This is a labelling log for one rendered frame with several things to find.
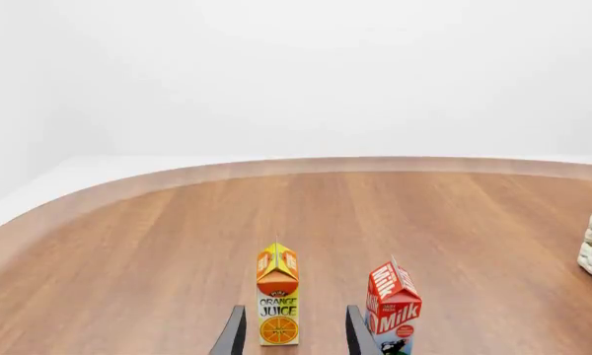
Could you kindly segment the red milk carton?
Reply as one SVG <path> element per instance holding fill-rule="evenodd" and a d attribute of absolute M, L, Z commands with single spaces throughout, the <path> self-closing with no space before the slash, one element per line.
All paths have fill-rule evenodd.
<path fill-rule="evenodd" d="M 365 325 L 384 355 L 412 355 L 422 300 L 407 271 L 390 259 L 368 278 Z"/>

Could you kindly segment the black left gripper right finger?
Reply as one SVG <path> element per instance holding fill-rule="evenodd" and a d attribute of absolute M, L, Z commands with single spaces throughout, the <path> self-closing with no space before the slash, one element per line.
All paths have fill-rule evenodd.
<path fill-rule="evenodd" d="M 348 355 L 383 355 L 355 305 L 346 307 L 345 333 Z"/>

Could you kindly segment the orange juice carton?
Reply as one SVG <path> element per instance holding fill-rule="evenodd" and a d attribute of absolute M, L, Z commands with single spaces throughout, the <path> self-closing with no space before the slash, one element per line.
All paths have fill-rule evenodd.
<path fill-rule="evenodd" d="M 298 345 L 299 275 L 294 250 L 273 243 L 257 259 L 257 315 L 261 346 Z"/>

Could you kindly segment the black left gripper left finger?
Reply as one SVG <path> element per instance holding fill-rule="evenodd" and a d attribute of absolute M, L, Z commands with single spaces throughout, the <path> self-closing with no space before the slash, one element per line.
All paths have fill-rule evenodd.
<path fill-rule="evenodd" d="M 209 355 L 243 355 L 247 333 L 246 307 L 233 307 Z"/>

